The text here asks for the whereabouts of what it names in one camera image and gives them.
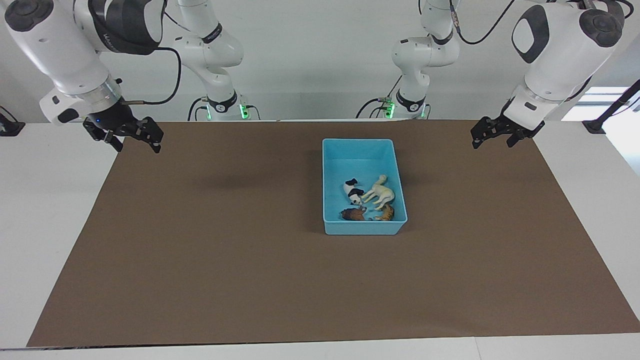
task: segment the robotic arm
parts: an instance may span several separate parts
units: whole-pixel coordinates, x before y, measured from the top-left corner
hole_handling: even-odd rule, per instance
[[[429,89],[428,67],[453,64],[460,55],[460,43],[453,36],[449,0],[425,0],[422,7],[425,37],[400,40],[393,48],[393,61],[402,71],[400,88],[395,94],[393,117],[413,119],[424,114]]]
[[[212,119],[248,118],[242,95],[234,89],[231,77],[223,69],[242,62],[242,45],[223,29],[209,0],[177,2],[191,34],[176,38],[173,47],[180,52],[183,64],[200,78],[207,90]]]
[[[473,146],[510,135],[509,147],[532,138],[544,119],[588,79],[616,48],[625,23],[613,0],[545,3],[530,7],[518,20],[512,43],[531,64],[496,119],[483,117],[472,129]]]
[[[177,53],[202,80],[217,119],[245,119],[246,110],[234,106],[242,104],[241,96],[222,69],[240,64],[240,43],[223,30],[208,0],[178,4],[192,34],[176,39]],[[78,0],[68,13],[58,0],[15,0],[5,21],[23,52],[53,80],[54,90],[40,101],[49,121],[86,117],[83,126],[94,140],[120,151],[115,136],[130,136],[159,152],[162,130],[150,117],[136,119],[129,105],[166,101],[126,101],[98,53],[147,55],[159,49],[165,8],[166,0]]]
[[[163,0],[152,1],[159,2],[164,9]],[[138,120],[133,116],[130,107],[124,104],[118,82],[100,61],[97,50],[148,54],[160,39],[151,38],[145,31],[132,37],[133,41],[126,41],[126,36],[135,33],[140,23],[146,21],[144,17],[121,21],[119,28],[110,31],[106,24],[113,22],[112,13],[93,2],[85,5],[85,11],[77,12],[79,27],[57,0],[16,0],[7,7],[4,19],[11,36],[55,86],[40,101],[40,107],[57,124],[86,117],[83,126],[93,139],[110,143],[117,151],[122,150],[122,143],[115,136],[130,136],[148,143],[157,153],[162,130],[150,117]],[[94,36],[87,37],[83,32]]]

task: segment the table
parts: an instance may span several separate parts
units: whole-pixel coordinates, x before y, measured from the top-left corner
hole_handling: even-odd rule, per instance
[[[535,138],[542,155],[609,267],[640,315],[640,177],[606,136],[579,123],[551,122]],[[0,141],[0,348],[22,348],[46,303],[115,159],[80,124],[29,124]],[[264,345],[12,350],[3,358],[224,357],[243,359],[439,358],[635,359],[640,334],[435,338]]]

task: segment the black cable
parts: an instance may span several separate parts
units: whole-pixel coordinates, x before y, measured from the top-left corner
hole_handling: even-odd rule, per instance
[[[629,105],[626,109],[624,109],[624,110],[620,110],[620,111],[618,111],[617,113],[615,113],[615,114],[613,114],[613,115],[611,115],[611,116],[612,116],[612,117],[614,117],[614,116],[616,116],[616,115],[618,115],[618,114],[622,114],[623,112],[625,112],[625,111],[627,111],[627,110],[629,110],[629,109],[633,108],[633,107],[634,107],[634,105],[638,102],[638,100],[640,100],[640,97],[638,97],[636,100],[634,100],[634,102],[632,102],[632,103],[631,103],[631,105]]]
[[[245,107],[247,109],[255,109],[255,112],[258,114],[258,120],[262,121],[262,118],[260,117],[260,110],[258,110],[258,107],[256,107],[256,105],[247,105]]]
[[[619,3],[623,3],[629,7],[629,13],[625,15],[625,19],[628,19],[631,16],[631,14],[634,13],[634,5],[627,0],[616,0],[616,1]]]
[[[380,102],[380,99],[378,99],[378,98],[371,99],[371,100],[367,101],[364,105],[362,105],[362,107],[360,108],[360,110],[358,110],[358,113],[356,114],[356,117],[355,117],[355,118],[356,118],[356,119],[357,119],[357,118],[359,118],[359,117],[360,117],[360,114],[362,113],[362,111],[363,111],[363,110],[364,110],[364,109],[365,109],[369,104],[372,104],[372,103],[374,103],[374,102],[376,102],[376,101]]]
[[[193,113],[193,108],[195,108],[195,107],[196,107],[196,104],[197,104],[199,101],[202,101],[202,98],[201,98],[201,97],[199,97],[199,98],[195,99],[195,100],[193,101],[193,103],[191,104],[191,107],[189,108],[189,115],[187,115],[187,121],[191,121],[191,114]]]
[[[584,90],[584,88],[586,88],[586,87],[587,87],[587,85],[589,84],[589,81],[591,81],[591,78],[592,78],[592,77],[593,77],[593,75],[592,75],[592,76],[590,76],[590,77],[587,79],[587,81],[585,81],[585,82],[584,82],[584,84],[582,84],[582,87],[580,88],[580,90],[576,91],[576,92],[575,92],[575,94],[573,94],[573,95],[571,95],[571,96],[567,97],[567,98],[566,98],[566,100],[565,100],[565,102],[567,102],[567,101],[571,101],[571,100],[575,99],[575,97],[576,97],[576,96],[578,96],[578,95],[579,95],[579,94]]]
[[[196,119],[196,121],[198,121],[198,110],[206,110],[206,109],[207,109],[207,107],[206,107],[206,106],[201,106],[201,107],[199,107],[199,108],[197,108],[197,109],[196,109],[196,113],[195,113],[195,116],[194,116],[194,118]]]
[[[191,32],[191,30],[189,30],[189,29],[185,28],[184,26],[180,25],[180,23],[177,22],[173,17],[171,17],[171,15],[169,15],[167,12],[164,12],[164,14],[169,18],[169,20],[171,20],[172,23],[178,25],[178,27],[180,29],[183,29],[183,30],[186,30],[188,32]]]
[[[425,106],[429,106],[429,112],[427,112],[427,117],[424,120],[429,120],[429,115],[431,115],[431,104],[425,104]]]
[[[378,114],[380,114],[380,110],[383,110],[385,107],[384,106],[380,106],[379,108],[375,108],[371,111],[371,113],[369,114],[369,118],[370,119],[377,119],[378,115],[376,115],[376,117],[373,117],[373,113],[376,112],[376,110],[378,111]]]
[[[18,119],[16,119],[15,116],[13,116],[13,114],[9,112],[9,110],[7,110],[4,106],[0,105],[0,109],[9,114],[9,116],[11,116],[11,118],[13,119],[13,122],[18,122]]]
[[[515,2],[515,0],[511,0],[509,2],[507,7],[504,8],[504,10],[502,11],[502,14],[500,14],[500,17],[495,21],[495,23],[493,24],[491,29],[489,29],[489,32],[484,34],[484,36],[478,41],[469,41],[464,36],[462,36],[462,32],[460,31],[460,20],[454,21],[454,26],[456,27],[456,32],[458,33],[458,36],[460,36],[460,40],[464,41],[464,43],[469,44],[469,45],[476,45],[476,44],[480,44],[481,42],[483,42],[489,35],[491,35],[491,32],[493,32],[495,27],[498,26],[498,23],[500,22],[500,20],[502,20],[502,18],[507,13],[509,8],[511,8],[511,5],[513,5],[514,2]],[[453,0],[449,0],[449,8],[451,9],[451,12],[453,14],[455,14],[455,18],[457,19],[458,18],[458,13],[456,12],[456,9],[453,6]]]
[[[175,57],[178,59],[178,78],[176,79],[175,88],[173,89],[173,92],[171,93],[171,95],[169,95],[169,97],[167,97],[165,100],[162,100],[162,101],[133,100],[133,101],[126,101],[126,102],[128,103],[138,102],[139,104],[143,104],[143,105],[162,105],[171,101],[171,99],[173,99],[173,97],[175,96],[175,93],[178,92],[178,88],[180,87],[180,81],[182,79],[182,59],[180,58],[180,54],[178,53],[178,50],[173,49],[171,47],[156,47],[156,50],[171,51],[175,54]]]
[[[617,112],[622,106],[626,105],[631,98],[640,92],[640,79],[638,79],[635,83],[633,83],[630,87],[628,87],[625,92],[620,95],[618,100],[615,100],[609,107],[595,120],[585,120],[582,122],[584,127],[592,133],[598,134],[600,130],[602,130],[602,126],[604,125],[607,119],[611,118],[613,115],[620,114],[621,111]],[[635,101],[628,107],[632,108],[635,105]]]
[[[396,83],[394,84],[394,87],[392,87],[391,90],[389,90],[389,94],[387,94],[387,97],[390,97],[391,93],[394,92],[394,89],[396,88],[396,86],[398,86],[398,83],[400,83],[400,79],[402,79],[402,75],[400,75],[398,80],[396,80]],[[378,116],[380,116],[380,110],[378,110],[378,113],[376,114],[376,118],[378,118]]]

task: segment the black and white cow figurine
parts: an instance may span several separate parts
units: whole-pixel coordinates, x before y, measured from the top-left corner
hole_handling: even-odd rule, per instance
[[[362,199],[360,197],[364,195],[364,190],[356,188],[357,183],[358,181],[356,179],[351,179],[349,181],[345,181],[344,185],[342,185],[344,193],[347,194],[351,201],[351,205],[362,204]]]

